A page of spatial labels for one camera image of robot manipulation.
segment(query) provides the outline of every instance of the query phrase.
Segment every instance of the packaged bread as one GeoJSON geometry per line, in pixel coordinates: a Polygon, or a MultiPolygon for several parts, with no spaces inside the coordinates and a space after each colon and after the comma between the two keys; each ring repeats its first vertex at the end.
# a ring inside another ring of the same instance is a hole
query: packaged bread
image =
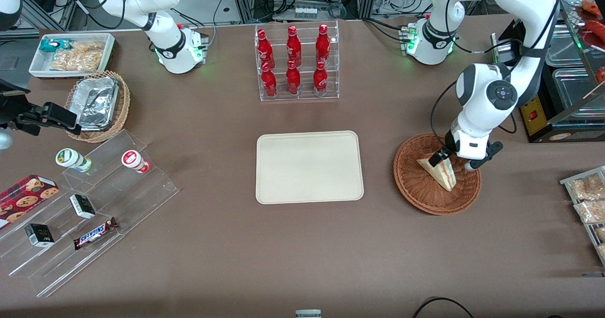
{"type": "Polygon", "coordinates": [[[596,247],[596,251],[599,253],[601,258],[605,258],[605,243],[601,243],[596,247]]]}
{"type": "Polygon", "coordinates": [[[588,200],[573,208],[584,223],[605,223],[605,200],[588,200]]]}
{"type": "Polygon", "coordinates": [[[596,236],[598,236],[601,241],[605,242],[605,227],[598,228],[596,230],[596,236]]]}
{"type": "Polygon", "coordinates": [[[597,173],[570,181],[569,188],[580,201],[605,198],[605,185],[597,173]]]}
{"type": "Polygon", "coordinates": [[[452,169],[452,163],[449,159],[441,161],[438,165],[433,167],[428,161],[432,154],[421,156],[417,160],[418,164],[422,166],[431,176],[434,178],[441,187],[447,191],[452,191],[456,186],[456,175],[452,169]]]}
{"type": "Polygon", "coordinates": [[[50,68],[53,70],[95,72],[103,57],[104,43],[72,42],[71,49],[57,49],[50,68]]]}

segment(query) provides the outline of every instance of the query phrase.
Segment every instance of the red food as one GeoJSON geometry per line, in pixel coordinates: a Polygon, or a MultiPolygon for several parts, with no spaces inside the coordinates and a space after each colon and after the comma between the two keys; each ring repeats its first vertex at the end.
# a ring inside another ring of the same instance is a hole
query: red food
{"type": "Polygon", "coordinates": [[[599,83],[605,81],[605,66],[596,71],[596,81],[599,83]]]}
{"type": "Polygon", "coordinates": [[[601,41],[605,43],[605,25],[599,23],[598,21],[589,20],[584,25],[588,31],[591,31],[593,34],[596,34],[601,41]]]}
{"type": "Polygon", "coordinates": [[[586,12],[590,12],[596,15],[597,17],[602,17],[601,10],[599,10],[599,6],[593,3],[592,1],[583,0],[582,9],[584,9],[586,12]]]}

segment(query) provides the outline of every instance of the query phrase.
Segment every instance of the aluminum foil container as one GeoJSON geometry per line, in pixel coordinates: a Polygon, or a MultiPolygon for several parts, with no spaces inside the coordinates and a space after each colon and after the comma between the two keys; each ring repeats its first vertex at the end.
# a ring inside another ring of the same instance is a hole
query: aluminum foil container
{"type": "Polygon", "coordinates": [[[103,131],[112,126],[120,83],[112,77],[83,79],[74,90],[69,111],[78,116],[83,131],[103,131]]]}

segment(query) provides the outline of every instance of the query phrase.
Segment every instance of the small box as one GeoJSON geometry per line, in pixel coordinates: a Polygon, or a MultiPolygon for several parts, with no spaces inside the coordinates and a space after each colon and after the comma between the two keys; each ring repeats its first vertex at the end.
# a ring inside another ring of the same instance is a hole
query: small box
{"type": "Polygon", "coordinates": [[[86,196],[74,194],[69,197],[69,201],[71,201],[71,205],[74,207],[76,215],[79,217],[83,217],[84,219],[92,219],[95,217],[95,209],[86,196]]]}
{"type": "Polygon", "coordinates": [[[49,247],[54,244],[54,239],[47,225],[30,223],[26,226],[26,234],[34,247],[49,247]]]}
{"type": "Polygon", "coordinates": [[[0,193],[0,230],[59,192],[56,183],[29,175],[0,193]]]}

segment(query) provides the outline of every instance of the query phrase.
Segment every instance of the table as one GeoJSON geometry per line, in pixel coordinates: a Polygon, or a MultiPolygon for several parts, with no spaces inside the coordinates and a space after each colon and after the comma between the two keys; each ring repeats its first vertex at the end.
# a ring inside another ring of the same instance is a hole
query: table
{"type": "MultiPolygon", "coordinates": [[[[465,20],[460,44],[488,47],[510,16],[465,20]]],[[[496,130],[504,150],[482,167],[478,201],[452,217],[427,215],[399,193],[399,145],[430,131],[438,94],[489,55],[454,51],[439,66],[401,56],[398,43],[361,21],[341,21],[341,98],[261,103],[253,26],[221,27],[205,66],[171,75],[143,32],[114,32],[112,69],[130,86],[126,129],[182,191],[47,299],[0,273],[0,316],[410,317],[430,296],[463,303],[476,317],[600,317],[595,251],[558,180],[603,165],[605,144],[527,143],[496,130]],[[255,145],[267,133],[353,130],[365,195],[355,202],[263,206],[255,199],[255,145]]],[[[30,101],[64,103],[74,81],[30,81],[30,101]]],[[[460,111],[442,100],[437,130],[460,111]]],[[[95,144],[56,129],[15,133],[0,154],[0,189],[28,173],[52,177],[54,154],[95,144]]],[[[432,303],[421,317],[463,312],[432,303]]]]}

